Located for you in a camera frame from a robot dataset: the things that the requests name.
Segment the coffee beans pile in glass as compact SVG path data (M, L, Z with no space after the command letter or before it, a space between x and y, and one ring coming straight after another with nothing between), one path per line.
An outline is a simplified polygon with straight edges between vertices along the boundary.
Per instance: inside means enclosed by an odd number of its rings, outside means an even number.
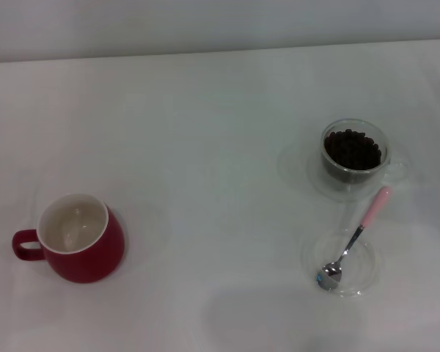
M378 144L363 132L351 129L331 132L324 139L324 147L335 163L347 169L368 170L381 164Z

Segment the pink handled metal spoon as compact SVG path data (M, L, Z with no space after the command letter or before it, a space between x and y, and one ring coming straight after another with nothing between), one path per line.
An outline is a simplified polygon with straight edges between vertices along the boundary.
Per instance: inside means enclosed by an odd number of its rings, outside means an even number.
M356 228L340 257L334 262L325 264L317 273L316 282L320 288L324 289L325 291L333 291L339 287L342 278L341 262L348 255L350 249L360 235L372 223L380 210L385 206L391 196L391 193L392 189L388 186L384 186L374 196L370 206L360 221L360 225Z

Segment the clear glass cup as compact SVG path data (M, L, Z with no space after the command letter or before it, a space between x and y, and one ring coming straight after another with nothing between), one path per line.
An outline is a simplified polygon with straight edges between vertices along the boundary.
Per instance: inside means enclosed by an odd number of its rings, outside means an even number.
M320 138L320 158L326 173L345 185L398 183L409 164L396 153L389 137L376 125L358 119L337 120Z

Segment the red ceramic mug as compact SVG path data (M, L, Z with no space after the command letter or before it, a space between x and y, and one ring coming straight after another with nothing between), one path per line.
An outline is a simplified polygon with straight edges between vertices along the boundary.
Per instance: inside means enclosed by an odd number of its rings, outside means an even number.
M16 232L12 249L21 260L47 260L68 281L90 283L120 264L125 236L106 203L87 194L67 194L43 211L35 229Z

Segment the clear glass saucer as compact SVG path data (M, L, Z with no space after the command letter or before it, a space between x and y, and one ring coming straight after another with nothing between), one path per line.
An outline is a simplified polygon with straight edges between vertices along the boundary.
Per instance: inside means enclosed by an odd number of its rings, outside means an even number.
M318 147L306 159L308 180L316 191L334 201L362 200L383 186L395 187L409 175L409 159L391 148L386 150L386 160L378 168L352 170L336 164Z

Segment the small clear glass dish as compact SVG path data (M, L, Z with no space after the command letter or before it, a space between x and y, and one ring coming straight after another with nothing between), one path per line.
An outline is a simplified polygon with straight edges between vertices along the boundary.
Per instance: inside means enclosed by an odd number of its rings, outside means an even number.
M339 256L351 239L351 232L339 230L311 234L302 238L301 266L313 283L341 297L361 296L378 281L378 258L372 246L362 239L354 242L342 260ZM341 267L340 280L330 278L325 269L328 263Z

